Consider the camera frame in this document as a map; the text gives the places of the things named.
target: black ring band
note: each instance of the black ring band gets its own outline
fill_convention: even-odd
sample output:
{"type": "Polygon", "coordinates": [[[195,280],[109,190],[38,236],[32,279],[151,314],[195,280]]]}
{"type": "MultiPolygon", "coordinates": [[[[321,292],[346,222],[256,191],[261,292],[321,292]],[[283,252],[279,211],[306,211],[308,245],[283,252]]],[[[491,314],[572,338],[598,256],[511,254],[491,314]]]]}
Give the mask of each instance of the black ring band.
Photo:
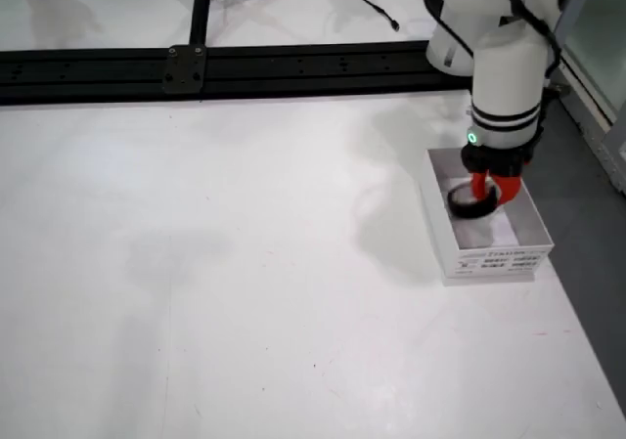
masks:
{"type": "Polygon", "coordinates": [[[486,111],[481,110],[474,104],[471,104],[471,109],[473,110],[473,112],[475,112],[482,119],[485,119],[487,121],[497,122],[497,123],[499,122],[509,123],[511,121],[520,121],[521,119],[527,118],[531,114],[534,116],[535,113],[539,111],[540,108],[541,108],[541,103],[537,104],[535,107],[533,107],[530,110],[527,110],[518,114],[492,114],[492,113],[487,113],[486,111]]]}
{"type": "Polygon", "coordinates": [[[487,124],[483,121],[480,121],[480,119],[478,119],[475,114],[471,116],[471,118],[473,119],[473,122],[476,123],[477,126],[480,126],[482,129],[486,129],[487,131],[494,131],[496,133],[512,133],[514,131],[522,130],[530,126],[532,123],[534,123],[538,117],[539,117],[539,111],[537,111],[535,115],[532,116],[531,118],[528,118],[526,121],[520,124],[516,124],[514,126],[492,126],[491,124],[487,124]]]}
{"type": "Polygon", "coordinates": [[[462,187],[470,186],[470,183],[462,183],[448,192],[448,207],[453,216],[460,219],[480,219],[488,216],[498,207],[498,191],[496,187],[489,187],[489,193],[486,199],[473,202],[472,204],[463,204],[454,201],[454,194],[462,187]]]}

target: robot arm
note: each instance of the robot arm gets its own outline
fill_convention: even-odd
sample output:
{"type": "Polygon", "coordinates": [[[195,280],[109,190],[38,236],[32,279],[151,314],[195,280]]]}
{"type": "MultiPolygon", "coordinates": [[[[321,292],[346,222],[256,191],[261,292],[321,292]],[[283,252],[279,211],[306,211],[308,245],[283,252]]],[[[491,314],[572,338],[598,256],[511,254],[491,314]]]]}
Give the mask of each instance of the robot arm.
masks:
{"type": "Polygon", "coordinates": [[[462,152],[473,201],[459,202],[456,191],[448,200],[459,217],[482,217],[517,195],[541,137],[546,78],[559,63],[553,29],[562,0],[443,1],[428,59],[445,72],[473,76],[472,125],[462,152]]]}

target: white table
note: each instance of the white table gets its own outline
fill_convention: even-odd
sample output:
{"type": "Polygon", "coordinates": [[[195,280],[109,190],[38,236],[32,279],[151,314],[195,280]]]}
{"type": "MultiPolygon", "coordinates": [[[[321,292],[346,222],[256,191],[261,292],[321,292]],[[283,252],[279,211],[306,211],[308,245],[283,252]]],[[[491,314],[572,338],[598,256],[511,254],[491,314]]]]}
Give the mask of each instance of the white table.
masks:
{"type": "MultiPolygon", "coordinates": [[[[167,46],[191,4],[28,1],[0,0],[0,48],[167,46]]],[[[217,0],[210,43],[432,30],[418,0],[379,0],[398,34],[338,1],[217,0]]],[[[550,264],[441,280],[416,177],[468,104],[0,110],[0,436],[625,437],[550,264]]]]}

